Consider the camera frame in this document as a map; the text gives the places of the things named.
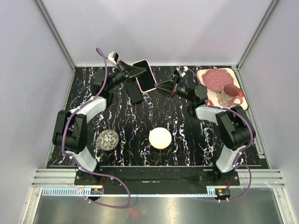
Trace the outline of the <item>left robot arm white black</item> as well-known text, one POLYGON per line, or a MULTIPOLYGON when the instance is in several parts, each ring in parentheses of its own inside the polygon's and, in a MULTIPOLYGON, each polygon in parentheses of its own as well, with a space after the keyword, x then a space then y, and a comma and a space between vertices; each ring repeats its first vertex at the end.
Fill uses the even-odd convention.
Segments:
POLYGON ((62 154, 71 157, 77 167, 78 176, 91 184, 97 184, 101 173, 96 170, 97 162, 87 147, 87 125, 95 116, 110 107, 113 100, 111 89, 123 81, 133 82, 146 72, 118 61, 115 71, 109 75, 108 68, 97 71, 91 79, 92 96, 82 105, 70 111, 61 110, 57 114, 52 142, 61 148, 62 154))

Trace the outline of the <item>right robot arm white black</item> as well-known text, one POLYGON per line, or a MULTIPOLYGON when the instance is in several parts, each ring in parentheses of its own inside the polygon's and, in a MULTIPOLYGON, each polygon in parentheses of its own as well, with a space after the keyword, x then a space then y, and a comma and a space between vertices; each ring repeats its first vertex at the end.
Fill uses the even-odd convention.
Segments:
POLYGON ((190 103, 187 110, 192 117, 213 122, 218 126, 223 147, 207 178, 218 185, 226 184, 237 169, 238 157, 253 143, 252 125, 240 106, 229 109, 207 105, 207 88, 202 84, 190 88, 182 83, 183 76, 173 73, 172 79, 156 83, 155 87, 167 98, 178 95, 188 100, 190 103))

